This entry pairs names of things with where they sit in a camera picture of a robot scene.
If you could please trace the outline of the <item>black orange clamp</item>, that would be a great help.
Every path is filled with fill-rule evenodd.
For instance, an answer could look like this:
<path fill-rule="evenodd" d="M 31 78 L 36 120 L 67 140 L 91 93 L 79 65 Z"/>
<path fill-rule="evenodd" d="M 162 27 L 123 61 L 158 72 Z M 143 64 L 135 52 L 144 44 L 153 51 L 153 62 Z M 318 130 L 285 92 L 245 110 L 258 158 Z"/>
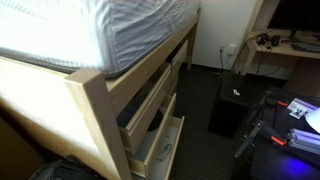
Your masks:
<path fill-rule="evenodd" d="M 276 107 L 278 105 L 287 107 L 288 101 L 283 96 L 277 94 L 265 94 L 262 99 L 249 110 L 246 122 L 250 123 L 257 118 L 262 117 L 267 106 Z"/>
<path fill-rule="evenodd" d="M 247 149 L 247 147 L 253 144 L 255 138 L 258 137 L 259 135 L 281 146 L 287 143 L 287 139 L 284 136 L 281 136 L 271 126 L 259 120 L 258 122 L 255 123 L 253 130 L 248 135 L 244 136 L 243 143 L 235 152 L 234 157 L 239 158 L 241 154 Z"/>

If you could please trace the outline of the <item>black backpack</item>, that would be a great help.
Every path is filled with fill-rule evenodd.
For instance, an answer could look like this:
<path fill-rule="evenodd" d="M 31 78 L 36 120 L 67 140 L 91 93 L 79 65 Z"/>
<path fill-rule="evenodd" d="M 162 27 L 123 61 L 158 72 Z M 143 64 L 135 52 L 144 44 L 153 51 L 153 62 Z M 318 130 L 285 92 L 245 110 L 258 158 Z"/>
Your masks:
<path fill-rule="evenodd" d="M 85 165 L 79 158 L 69 155 L 50 162 L 35 171 L 28 180 L 106 180 Z"/>

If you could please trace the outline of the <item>aluminium extrusion rail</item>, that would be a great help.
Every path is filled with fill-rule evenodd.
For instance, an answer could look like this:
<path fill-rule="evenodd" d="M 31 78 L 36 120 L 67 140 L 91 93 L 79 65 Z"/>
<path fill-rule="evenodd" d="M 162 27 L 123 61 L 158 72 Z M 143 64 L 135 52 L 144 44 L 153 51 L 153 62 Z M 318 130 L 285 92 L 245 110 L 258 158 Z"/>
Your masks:
<path fill-rule="evenodd" d="M 306 131 L 291 129 L 289 145 L 320 155 L 320 136 Z"/>

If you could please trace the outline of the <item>black headphones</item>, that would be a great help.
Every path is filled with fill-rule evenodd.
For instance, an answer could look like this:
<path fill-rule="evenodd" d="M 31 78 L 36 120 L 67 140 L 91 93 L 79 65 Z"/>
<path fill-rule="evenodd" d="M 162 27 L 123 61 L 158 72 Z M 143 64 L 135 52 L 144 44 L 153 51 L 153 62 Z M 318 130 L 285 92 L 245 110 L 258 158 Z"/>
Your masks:
<path fill-rule="evenodd" d="M 270 37 L 267 33 L 260 33 L 257 35 L 256 43 L 258 45 L 265 45 L 267 42 L 270 42 L 273 47 L 276 47 L 281 43 L 281 36 L 274 35 Z"/>

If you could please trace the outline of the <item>white fitted-sheet mattress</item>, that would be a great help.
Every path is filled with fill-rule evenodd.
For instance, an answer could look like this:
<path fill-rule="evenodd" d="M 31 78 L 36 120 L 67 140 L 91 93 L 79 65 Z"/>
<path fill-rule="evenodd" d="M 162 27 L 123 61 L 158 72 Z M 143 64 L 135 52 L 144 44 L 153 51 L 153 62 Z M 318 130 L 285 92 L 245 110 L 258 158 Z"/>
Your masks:
<path fill-rule="evenodd" d="M 0 53 L 117 76 L 197 15 L 199 0 L 0 0 Z"/>

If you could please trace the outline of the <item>white wall outlet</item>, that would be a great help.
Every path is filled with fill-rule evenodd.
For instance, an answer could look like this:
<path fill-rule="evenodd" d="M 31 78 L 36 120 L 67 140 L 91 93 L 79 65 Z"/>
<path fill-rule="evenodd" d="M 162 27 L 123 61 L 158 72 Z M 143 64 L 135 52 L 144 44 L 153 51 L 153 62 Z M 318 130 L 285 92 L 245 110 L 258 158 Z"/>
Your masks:
<path fill-rule="evenodd" d="M 227 56 L 233 56 L 236 51 L 236 45 L 235 44 L 229 44 L 227 46 L 221 45 L 219 51 L 226 54 Z"/>

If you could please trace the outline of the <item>black monitor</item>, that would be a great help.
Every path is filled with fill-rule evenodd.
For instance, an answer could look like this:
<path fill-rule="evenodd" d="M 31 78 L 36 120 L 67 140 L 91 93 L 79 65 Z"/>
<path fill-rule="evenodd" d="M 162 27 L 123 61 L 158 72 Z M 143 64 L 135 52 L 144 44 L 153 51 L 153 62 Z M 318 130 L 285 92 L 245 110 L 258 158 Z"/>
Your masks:
<path fill-rule="evenodd" d="M 320 0 L 280 0 L 268 24 L 270 29 L 289 30 L 297 41 L 298 31 L 320 31 Z"/>

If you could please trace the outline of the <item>light wooden bed frame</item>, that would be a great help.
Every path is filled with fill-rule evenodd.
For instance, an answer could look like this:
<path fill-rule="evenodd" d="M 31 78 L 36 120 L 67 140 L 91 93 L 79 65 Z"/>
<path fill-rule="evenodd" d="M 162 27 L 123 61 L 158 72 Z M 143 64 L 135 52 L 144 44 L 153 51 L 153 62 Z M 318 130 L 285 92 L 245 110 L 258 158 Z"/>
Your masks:
<path fill-rule="evenodd" d="M 137 151 L 124 148 L 118 115 L 167 57 L 190 43 L 199 18 L 193 17 L 123 75 L 106 79 L 93 69 L 71 74 L 10 58 L 1 60 L 1 107 L 40 146 L 61 156 L 74 155 L 108 180 L 168 179 L 184 121 L 174 116 L 178 74 Z M 167 158 L 156 157 L 166 144 Z"/>

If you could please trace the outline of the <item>black orange clamp far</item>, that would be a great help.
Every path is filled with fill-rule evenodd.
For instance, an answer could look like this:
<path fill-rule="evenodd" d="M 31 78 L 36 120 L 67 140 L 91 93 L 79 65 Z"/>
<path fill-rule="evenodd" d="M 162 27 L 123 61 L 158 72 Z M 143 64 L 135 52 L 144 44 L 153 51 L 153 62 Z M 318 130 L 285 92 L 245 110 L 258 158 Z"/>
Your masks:
<path fill-rule="evenodd" d="M 283 96 L 277 94 L 265 94 L 262 99 L 249 110 L 246 122 L 250 123 L 257 118 L 262 117 L 267 106 L 276 107 L 278 105 L 287 107 L 288 101 Z"/>

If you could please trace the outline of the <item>white cloth in drawer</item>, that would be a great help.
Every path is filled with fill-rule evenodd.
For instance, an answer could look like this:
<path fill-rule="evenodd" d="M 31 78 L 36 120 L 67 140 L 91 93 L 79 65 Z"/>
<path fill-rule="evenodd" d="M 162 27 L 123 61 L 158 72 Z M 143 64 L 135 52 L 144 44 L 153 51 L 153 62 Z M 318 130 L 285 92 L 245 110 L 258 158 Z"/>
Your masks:
<path fill-rule="evenodd" d="M 165 147 L 164 147 L 164 149 L 161 150 L 161 151 L 158 153 L 158 155 L 157 155 L 157 157 L 156 157 L 156 160 L 157 160 L 158 162 L 164 161 L 164 160 L 167 158 L 167 156 L 169 155 L 171 149 L 172 149 L 172 145 L 171 145 L 171 144 L 166 144 Z"/>

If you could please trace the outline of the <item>black keyboard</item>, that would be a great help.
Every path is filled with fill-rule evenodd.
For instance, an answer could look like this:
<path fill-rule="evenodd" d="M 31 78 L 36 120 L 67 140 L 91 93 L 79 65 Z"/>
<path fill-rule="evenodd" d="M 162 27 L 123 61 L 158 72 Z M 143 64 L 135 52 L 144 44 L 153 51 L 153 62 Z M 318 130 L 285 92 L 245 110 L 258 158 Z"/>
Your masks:
<path fill-rule="evenodd" d="M 309 43 L 292 43 L 291 47 L 296 51 L 320 53 L 320 46 Z"/>

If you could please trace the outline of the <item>black box with logo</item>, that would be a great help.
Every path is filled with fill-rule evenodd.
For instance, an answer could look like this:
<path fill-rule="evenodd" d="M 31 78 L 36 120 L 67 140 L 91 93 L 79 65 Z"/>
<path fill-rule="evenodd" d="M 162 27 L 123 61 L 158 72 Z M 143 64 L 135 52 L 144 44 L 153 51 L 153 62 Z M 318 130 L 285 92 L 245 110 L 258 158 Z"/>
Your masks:
<path fill-rule="evenodd" d="M 224 72 L 208 124 L 208 131 L 232 138 L 251 107 L 259 102 L 265 87 L 246 76 Z"/>

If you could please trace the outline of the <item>silver metal bracket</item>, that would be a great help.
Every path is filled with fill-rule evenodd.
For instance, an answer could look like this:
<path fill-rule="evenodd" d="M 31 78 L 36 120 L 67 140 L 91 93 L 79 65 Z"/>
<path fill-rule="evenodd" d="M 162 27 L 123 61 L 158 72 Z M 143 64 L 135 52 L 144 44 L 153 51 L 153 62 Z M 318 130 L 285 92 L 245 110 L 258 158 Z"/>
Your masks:
<path fill-rule="evenodd" d="M 317 107 L 299 98 L 295 98 L 288 105 L 287 109 L 290 111 L 290 116 L 296 119 L 301 119 L 303 116 L 307 115 L 308 113 L 315 111 Z"/>

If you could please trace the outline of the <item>black orange clamp near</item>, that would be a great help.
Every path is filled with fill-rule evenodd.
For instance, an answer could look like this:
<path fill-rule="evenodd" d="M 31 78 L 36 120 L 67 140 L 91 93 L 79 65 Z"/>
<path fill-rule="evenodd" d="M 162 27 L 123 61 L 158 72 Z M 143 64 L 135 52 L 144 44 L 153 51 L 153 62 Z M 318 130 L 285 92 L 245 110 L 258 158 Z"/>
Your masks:
<path fill-rule="evenodd" d="M 239 158 L 241 154 L 247 149 L 247 147 L 253 144 L 255 138 L 258 137 L 259 135 L 281 146 L 287 143 L 287 139 L 284 136 L 281 136 L 271 126 L 259 120 L 258 122 L 255 123 L 253 130 L 248 135 L 244 136 L 243 143 L 235 152 L 234 157 Z"/>

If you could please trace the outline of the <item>light wooden desk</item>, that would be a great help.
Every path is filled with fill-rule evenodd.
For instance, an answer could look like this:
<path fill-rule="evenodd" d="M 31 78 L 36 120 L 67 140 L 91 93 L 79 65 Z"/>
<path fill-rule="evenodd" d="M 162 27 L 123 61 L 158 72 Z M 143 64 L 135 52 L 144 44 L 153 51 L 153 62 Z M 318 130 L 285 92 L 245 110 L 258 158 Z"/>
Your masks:
<path fill-rule="evenodd" d="M 288 44 L 280 44 L 266 52 L 266 48 L 260 48 L 253 40 L 266 29 L 280 0 L 256 0 L 253 13 L 249 20 L 243 40 L 245 54 L 241 55 L 239 62 L 243 68 L 238 72 L 246 75 L 255 60 L 263 57 L 271 57 L 270 65 L 279 65 L 292 69 L 288 76 L 285 89 L 302 93 L 304 95 L 320 96 L 320 55 L 316 53 L 294 51 Z"/>

